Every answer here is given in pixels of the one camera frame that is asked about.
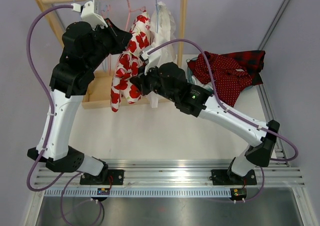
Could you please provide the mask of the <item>pink wire hanger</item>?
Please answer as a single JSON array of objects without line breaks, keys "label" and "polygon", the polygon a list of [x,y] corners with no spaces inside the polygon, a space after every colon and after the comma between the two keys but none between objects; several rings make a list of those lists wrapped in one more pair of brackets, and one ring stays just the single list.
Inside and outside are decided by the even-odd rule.
[{"label": "pink wire hanger", "polygon": [[103,9],[100,10],[100,14],[101,16],[106,19],[110,16],[110,11],[111,11],[111,5],[110,4],[106,4],[105,7]]},{"label": "pink wire hanger", "polygon": [[125,30],[127,31],[129,29],[129,22],[130,22],[131,14],[134,12],[138,12],[138,11],[144,12],[146,10],[146,7],[142,6],[137,9],[132,9],[130,0],[126,0],[126,2],[127,2],[127,7],[128,7],[128,15],[127,15],[127,20],[126,20],[126,24],[125,24]]}]

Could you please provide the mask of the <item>white red floral skirt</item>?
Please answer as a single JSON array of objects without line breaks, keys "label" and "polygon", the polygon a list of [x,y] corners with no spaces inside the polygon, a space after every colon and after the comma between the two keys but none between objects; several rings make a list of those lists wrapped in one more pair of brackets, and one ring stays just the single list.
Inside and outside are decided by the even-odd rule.
[{"label": "white red floral skirt", "polygon": [[113,74],[110,90],[110,107],[113,112],[120,108],[122,99],[128,104],[134,104],[142,97],[138,88],[130,82],[138,75],[139,67],[143,65],[139,56],[143,49],[152,42],[151,18],[147,11],[141,12],[133,21],[129,30],[132,34],[127,49],[119,56]]}]

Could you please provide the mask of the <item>white ruffled blouse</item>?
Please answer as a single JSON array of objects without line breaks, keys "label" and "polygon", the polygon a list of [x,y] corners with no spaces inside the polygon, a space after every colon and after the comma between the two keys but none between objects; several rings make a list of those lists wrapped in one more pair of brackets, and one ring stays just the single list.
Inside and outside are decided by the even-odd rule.
[{"label": "white ruffled blouse", "polygon": [[[174,32],[176,31],[176,23],[170,10],[162,1],[159,4],[159,33],[156,33],[156,12],[151,16],[150,31],[151,31],[151,46],[158,47],[168,41],[173,40]],[[174,62],[176,60],[176,52],[170,44],[162,47],[167,53],[167,58],[164,63],[160,63],[159,67],[165,63]]]}]

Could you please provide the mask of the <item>red white polka dot skirt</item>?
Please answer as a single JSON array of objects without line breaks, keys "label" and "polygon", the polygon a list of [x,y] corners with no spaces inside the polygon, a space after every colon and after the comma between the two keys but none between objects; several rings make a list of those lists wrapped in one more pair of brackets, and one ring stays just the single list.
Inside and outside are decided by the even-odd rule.
[{"label": "red white polka dot skirt", "polygon": [[234,107],[240,93],[252,84],[252,78],[244,67],[234,59],[205,52],[209,62],[207,66],[203,54],[199,54],[193,70],[193,75],[202,83],[212,83],[219,99]]}]

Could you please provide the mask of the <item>red black plaid skirt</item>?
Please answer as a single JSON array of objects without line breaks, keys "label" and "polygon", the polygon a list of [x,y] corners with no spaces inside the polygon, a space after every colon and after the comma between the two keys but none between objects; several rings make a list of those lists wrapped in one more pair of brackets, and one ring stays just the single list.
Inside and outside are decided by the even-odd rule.
[{"label": "red black plaid skirt", "polygon": [[242,68],[245,68],[252,79],[251,85],[257,86],[263,84],[260,72],[264,68],[265,54],[264,50],[250,50],[226,53],[222,56],[234,59]]}]

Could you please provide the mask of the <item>small white skirt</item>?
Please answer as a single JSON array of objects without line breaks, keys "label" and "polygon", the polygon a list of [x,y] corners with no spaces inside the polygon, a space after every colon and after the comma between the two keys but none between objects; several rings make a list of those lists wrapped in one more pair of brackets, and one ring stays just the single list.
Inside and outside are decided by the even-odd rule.
[{"label": "small white skirt", "polygon": [[208,91],[213,91],[213,85],[211,82],[207,83],[207,84],[203,84],[201,83],[194,75],[191,77],[191,82],[196,85],[196,86],[200,86]]}]

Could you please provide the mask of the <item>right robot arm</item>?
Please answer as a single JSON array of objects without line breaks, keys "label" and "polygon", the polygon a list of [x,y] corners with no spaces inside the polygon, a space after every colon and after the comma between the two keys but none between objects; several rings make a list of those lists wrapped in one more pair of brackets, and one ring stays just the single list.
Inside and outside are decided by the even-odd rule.
[{"label": "right robot arm", "polygon": [[232,115],[218,104],[212,92],[189,83],[184,70],[173,62],[148,70],[142,67],[130,82],[143,96],[160,95],[173,102],[180,112],[214,122],[248,143],[227,171],[215,177],[215,185],[243,185],[249,181],[249,171],[269,165],[277,141],[275,134],[280,128],[277,121],[257,121],[240,112]]}]

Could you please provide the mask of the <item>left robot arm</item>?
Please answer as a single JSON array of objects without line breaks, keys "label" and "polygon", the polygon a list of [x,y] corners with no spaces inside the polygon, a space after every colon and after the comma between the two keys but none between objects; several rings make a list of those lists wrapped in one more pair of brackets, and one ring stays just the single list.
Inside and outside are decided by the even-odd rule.
[{"label": "left robot arm", "polygon": [[62,55],[49,83],[50,106],[45,128],[39,144],[27,151],[29,158],[45,163],[55,173],[82,172],[95,184],[107,182],[108,165],[69,146],[69,138],[95,70],[108,55],[125,51],[131,38],[131,33],[109,20],[103,26],[80,21],[67,27],[62,35]]}]

